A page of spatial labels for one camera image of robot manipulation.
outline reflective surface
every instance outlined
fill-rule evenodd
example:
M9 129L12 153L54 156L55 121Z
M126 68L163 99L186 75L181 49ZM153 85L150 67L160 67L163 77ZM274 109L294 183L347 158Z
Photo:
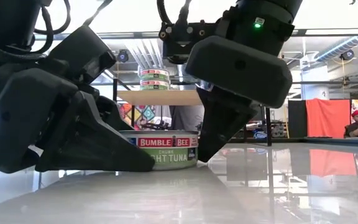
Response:
M185 170L0 173L0 223L358 224L358 147L229 144Z

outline can lid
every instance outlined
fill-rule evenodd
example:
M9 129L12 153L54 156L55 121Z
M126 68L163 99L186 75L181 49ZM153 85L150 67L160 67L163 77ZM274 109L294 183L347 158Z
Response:
M130 130L130 131L120 131L121 134L195 134L197 135L197 131L176 131L176 130L170 130L170 131L162 131L162 130L156 130L156 131L143 131L143 130Z

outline wooden shelf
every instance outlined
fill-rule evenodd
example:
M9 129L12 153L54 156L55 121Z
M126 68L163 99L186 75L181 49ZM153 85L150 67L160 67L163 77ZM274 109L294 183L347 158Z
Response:
M196 90L118 91L118 97L131 105L202 105Z

